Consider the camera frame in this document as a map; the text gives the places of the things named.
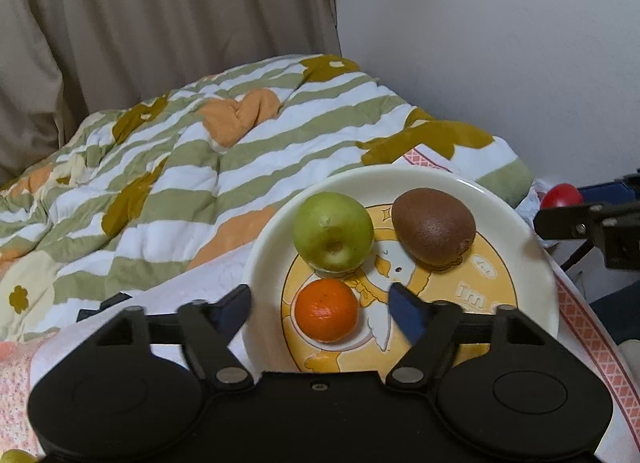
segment screw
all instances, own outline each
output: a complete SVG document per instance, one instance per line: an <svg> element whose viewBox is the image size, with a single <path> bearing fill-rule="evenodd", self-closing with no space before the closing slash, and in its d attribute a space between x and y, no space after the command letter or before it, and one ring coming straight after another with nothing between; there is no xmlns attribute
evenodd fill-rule
<svg viewBox="0 0 640 463"><path fill-rule="evenodd" d="M391 377L399 383L418 383L424 378L424 373L415 367L398 367Z"/></svg>
<svg viewBox="0 0 640 463"><path fill-rule="evenodd" d="M224 367L216 373L216 378L222 383L240 383L249 373L242 367Z"/></svg>

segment bed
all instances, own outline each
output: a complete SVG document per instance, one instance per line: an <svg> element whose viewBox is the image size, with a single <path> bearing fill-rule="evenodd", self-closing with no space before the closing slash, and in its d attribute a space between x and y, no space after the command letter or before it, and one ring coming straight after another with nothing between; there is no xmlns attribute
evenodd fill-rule
<svg viewBox="0 0 640 463"><path fill-rule="evenodd" d="M0 191L0 453L38 451L26 398L100 323L76 325L80 309L117 293L152 311L215 300L295 194L397 161L458 173L512 207L533 190L504 140L437 120L334 55L246 64L89 116Z"/></svg>

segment white plate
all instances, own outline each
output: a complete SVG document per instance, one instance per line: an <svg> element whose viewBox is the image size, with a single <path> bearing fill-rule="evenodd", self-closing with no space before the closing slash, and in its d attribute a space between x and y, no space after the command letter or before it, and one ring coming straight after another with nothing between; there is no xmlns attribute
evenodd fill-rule
<svg viewBox="0 0 640 463"><path fill-rule="evenodd" d="M416 266L397 242L390 206L400 194L417 187L448 192L474 215L478 235L458 266L446 271ZM361 302L358 325L333 345L307 338L294 320L297 291L318 275L297 255L293 219L306 198L322 191L355 198L367 207L376 229L370 257L346 281ZM476 313L491 313L499 303L516 304L548 333L558 333L556 283L530 228L493 193L450 173L419 166L358 168L300 192L260 233L242 281L251 287L254 299L242 334L257 371L373 369L386 375L409 347L383 302L393 281L402 282L423 300L452 300ZM483 348L462 351L460 360L482 353Z"/></svg>

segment orange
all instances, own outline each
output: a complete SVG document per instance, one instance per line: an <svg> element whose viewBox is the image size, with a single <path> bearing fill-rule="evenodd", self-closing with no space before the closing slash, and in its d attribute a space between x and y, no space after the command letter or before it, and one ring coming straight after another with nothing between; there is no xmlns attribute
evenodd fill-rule
<svg viewBox="0 0 640 463"><path fill-rule="evenodd" d="M294 316L298 327L318 342L346 337L358 321L358 299L343 281L319 279L298 294Z"/></svg>

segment brown kiwi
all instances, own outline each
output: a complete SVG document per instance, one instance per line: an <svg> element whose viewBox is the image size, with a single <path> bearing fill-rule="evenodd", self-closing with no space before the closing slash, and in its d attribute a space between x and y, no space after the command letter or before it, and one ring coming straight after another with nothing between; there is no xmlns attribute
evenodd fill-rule
<svg viewBox="0 0 640 463"><path fill-rule="evenodd" d="M432 188L415 188L391 207L398 240L423 263L443 268L469 249L476 220L462 201Z"/></svg>

